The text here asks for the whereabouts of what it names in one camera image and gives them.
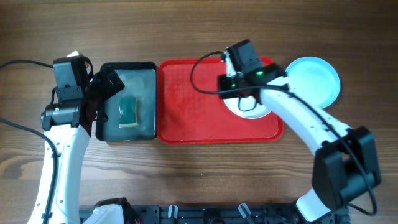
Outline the yellow green sponge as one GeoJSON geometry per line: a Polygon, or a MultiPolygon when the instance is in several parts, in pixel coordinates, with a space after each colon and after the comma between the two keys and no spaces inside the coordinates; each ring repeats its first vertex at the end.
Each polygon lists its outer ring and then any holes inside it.
{"type": "Polygon", "coordinates": [[[129,128],[138,124],[137,100],[135,97],[125,97],[119,100],[119,127],[129,128]]]}

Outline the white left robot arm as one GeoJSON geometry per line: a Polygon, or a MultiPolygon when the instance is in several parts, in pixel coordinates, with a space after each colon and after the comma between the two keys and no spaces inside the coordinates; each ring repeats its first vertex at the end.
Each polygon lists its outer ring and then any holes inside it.
{"type": "Polygon", "coordinates": [[[85,65],[53,65],[58,101],[42,113],[45,157],[29,223],[80,223],[79,193],[83,158],[100,103],[124,88],[109,65],[92,75],[85,65]]]}

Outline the white plate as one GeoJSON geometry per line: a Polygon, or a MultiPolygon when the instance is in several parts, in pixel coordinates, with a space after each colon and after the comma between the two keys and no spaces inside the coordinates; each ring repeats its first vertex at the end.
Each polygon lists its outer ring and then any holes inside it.
{"type": "Polygon", "coordinates": [[[224,103],[233,114],[244,119],[259,119],[271,113],[271,110],[258,103],[253,96],[224,99],[224,103]]]}

